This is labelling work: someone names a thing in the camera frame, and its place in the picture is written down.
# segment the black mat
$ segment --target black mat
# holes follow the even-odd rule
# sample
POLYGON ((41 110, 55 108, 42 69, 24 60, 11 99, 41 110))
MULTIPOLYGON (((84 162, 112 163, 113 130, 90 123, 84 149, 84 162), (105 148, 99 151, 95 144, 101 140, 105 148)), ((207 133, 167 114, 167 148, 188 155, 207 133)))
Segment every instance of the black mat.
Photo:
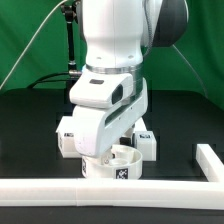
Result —
MULTIPOLYGON (((206 181, 195 161, 197 143, 224 159, 224 111, 185 91, 149 93, 144 115, 158 142, 158 161, 144 162, 142 179, 206 181)), ((63 159, 55 130, 69 115, 63 90, 17 89, 0 96, 0 177, 81 176, 79 159, 63 159)), ((224 223, 224 211, 123 208, 0 208, 0 223, 224 223)))

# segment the white block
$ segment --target white block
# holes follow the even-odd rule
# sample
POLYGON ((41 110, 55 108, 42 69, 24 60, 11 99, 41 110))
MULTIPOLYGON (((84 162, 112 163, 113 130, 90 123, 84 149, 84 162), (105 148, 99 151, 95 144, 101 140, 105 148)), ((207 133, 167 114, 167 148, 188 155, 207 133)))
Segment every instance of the white block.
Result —
POLYGON ((198 144, 196 160, 209 182, 224 182, 224 166, 208 144, 198 144))
POLYGON ((56 132, 58 133, 58 147, 64 158, 81 158, 75 149, 73 129, 73 117, 62 117, 56 132))
POLYGON ((152 131, 135 132, 135 148, 143 155, 143 161, 156 161, 156 139, 152 131))

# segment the cable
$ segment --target cable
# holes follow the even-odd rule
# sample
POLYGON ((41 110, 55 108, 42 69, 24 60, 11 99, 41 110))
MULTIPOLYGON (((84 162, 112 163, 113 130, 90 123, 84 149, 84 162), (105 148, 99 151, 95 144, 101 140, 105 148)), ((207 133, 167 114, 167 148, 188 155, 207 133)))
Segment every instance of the cable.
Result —
POLYGON ((41 83, 50 83, 50 82, 67 82, 69 79, 56 79, 56 80, 43 80, 43 81, 36 81, 32 83, 32 86, 28 86, 28 89, 33 89, 34 86, 41 84, 41 83))
POLYGON ((184 60, 184 62, 189 66, 189 68, 191 69, 191 71, 193 72, 193 74, 195 75, 195 77, 197 78, 198 82, 200 83, 200 85, 201 85, 201 87, 202 87, 202 89, 204 91, 204 95, 205 95, 206 99, 208 99, 208 91, 207 91, 207 88, 205 87, 205 84, 204 84, 203 80, 201 79, 200 75, 195 71, 195 69, 193 68, 193 66, 186 59, 186 57, 179 51, 179 49, 175 45, 172 45, 172 47, 179 54, 179 56, 184 60))
POLYGON ((35 34, 33 35, 33 37, 31 38, 30 42, 27 44, 27 46, 25 47, 25 49, 23 50, 23 52, 21 53, 21 55, 19 56, 19 58, 17 59, 17 61, 15 62, 15 64, 13 65, 12 69, 10 70, 10 72, 8 73, 8 75, 6 76, 6 78, 4 79, 4 81, 2 82, 1 86, 0 86, 0 91, 2 90, 3 86, 5 85, 5 83, 7 82, 7 80, 10 78, 10 76, 12 75, 12 73, 14 72, 14 70, 16 69, 17 65, 19 64, 19 62, 21 61, 21 59, 23 58, 23 56, 25 55, 25 53, 27 52, 27 50, 29 49, 30 45, 33 43, 33 41, 35 40, 36 36, 38 35, 38 33, 40 32, 40 30, 43 28, 43 26, 45 25, 45 23, 48 21, 48 19, 50 18, 50 16, 57 10, 57 8, 67 2, 68 0, 63 0, 60 3, 58 3, 52 10, 51 12, 47 15, 47 17, 43 20, 43 22, 41 23, 41 25, 39 26, 39 28, 37 29, 37 31, 35 32, 35 34))
POLYGON ((58 76, 65 76, 65 75, 69 75, 69 73, 68 72, 61 72, 61 73, 52 73, 50 75, 45 75, 45 76, 37 79, 35 82, 31 83, 30 85, 28 85, 26 88, 27 89, 32 89, 36 85, 37 82, 41 82, 41 81, 43 81, 45 79, 58 77, 58 76))
POLYGON ((151 52, 152 43, 153 43, 152 24, 151 24, 150 16, 147 11, 147 0, 144 0, 144 11, 145 11, 145 17, 146 17, 146 22, 147 22, 147 27, 148 27, 148 35, 149 35, 147 50, 146 50, 145 54, 143 55, 143 58, 146 58, 149 55, 149 53, 151 52))

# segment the green screen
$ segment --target green screen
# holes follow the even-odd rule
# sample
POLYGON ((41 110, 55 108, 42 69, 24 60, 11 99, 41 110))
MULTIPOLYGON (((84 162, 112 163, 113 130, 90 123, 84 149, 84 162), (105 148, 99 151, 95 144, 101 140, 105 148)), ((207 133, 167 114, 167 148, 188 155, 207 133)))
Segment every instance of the green screen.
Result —
MULTIPOLYGON (((59 3, 58 0, 0 1, 0 83, 39 27, 59 3)), ((189 23, 176 43, 203 80, 208 98, 224 109, 224 1, 187 0, 189 23)), ((78 67, 85 64, 86 45, 74 25, 75 56, 78 67)), ((36 79, 67 70, 66 23, 58 9, 8 80, 4 90, 25 88, 36 79)), ((203 94, 191 69, 173 48, 153 48, 144 61, 144 76, 154 90, 187 90, 203 94)), ((64 83, 38 87, 64 88, 64 83)))

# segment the white plastic casing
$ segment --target white plastic casing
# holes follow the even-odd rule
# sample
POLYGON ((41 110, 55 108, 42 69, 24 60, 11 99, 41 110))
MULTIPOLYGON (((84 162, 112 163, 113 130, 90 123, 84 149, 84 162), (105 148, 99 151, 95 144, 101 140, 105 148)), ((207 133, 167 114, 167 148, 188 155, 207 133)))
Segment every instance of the white plastic casing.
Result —
POLYGON ((143 155, 143 161, 156 161, 156 139, 152 131, 136 131, 134 147, 143 155))
POLYGON ((84 69, 82 76, 70 91, 70 101, 86 107, 110 108, 113 106, 113 92, 119 85, 123 89, 120 100, 126 99, 133 91, 132 75, 129 73, 104 75, 84 69))
POLYGON ((88 46, 86 64, 121 68, 142 62, 141 0, 84 0, 83 31, 88 46))
POLYGON ((99 157, 107 151, 147 110, 147 85, 143 79, 143 91, 124 111, 106 124, 106 119, 122 103, 112 108, 98 109, 77 105, 73 111, 74 141, 76 150, 86 156, 99 157))
POLYGON ((74 118, 70 116, 62 117, 56 130, 58 134, 58 148, 63 158, 81 158, 75 149, 74 143, 74 118))

